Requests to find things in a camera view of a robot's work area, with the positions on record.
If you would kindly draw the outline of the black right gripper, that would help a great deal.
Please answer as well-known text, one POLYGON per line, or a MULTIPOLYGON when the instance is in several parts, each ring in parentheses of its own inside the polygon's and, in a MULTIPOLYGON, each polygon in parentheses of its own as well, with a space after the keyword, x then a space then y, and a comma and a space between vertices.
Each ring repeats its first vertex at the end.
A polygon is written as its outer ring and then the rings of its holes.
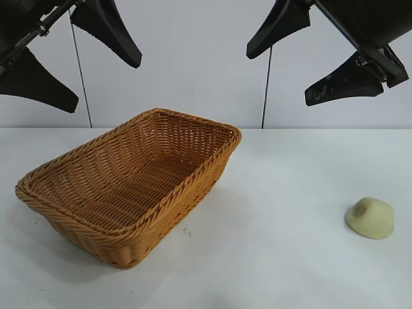
MULTIPOLYGON (((276 42, 310 26, 311 1, 277 0, 246 56, 255 59, 276 42)), ((307 106, 350 97, 376 97, 409 76, 390 43, 411 31, 411 1, 316 1, 315 5, 351 42, 356 52, 304 92, 307 106)))

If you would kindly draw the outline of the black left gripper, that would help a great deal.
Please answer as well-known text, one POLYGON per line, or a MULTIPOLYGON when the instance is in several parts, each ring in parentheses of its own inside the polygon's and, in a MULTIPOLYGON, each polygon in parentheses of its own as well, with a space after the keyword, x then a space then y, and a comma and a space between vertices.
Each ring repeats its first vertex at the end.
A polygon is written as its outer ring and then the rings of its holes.
MULTIPOLYGON (((1 1, 1 94, 28 98, 74 113, 78 96, 50 74, 27 46, 50 28, 76 1, 1 1)), ((113 0, 78 4, 71 23, 88 32, 133 68, 142 53, 113 0)))

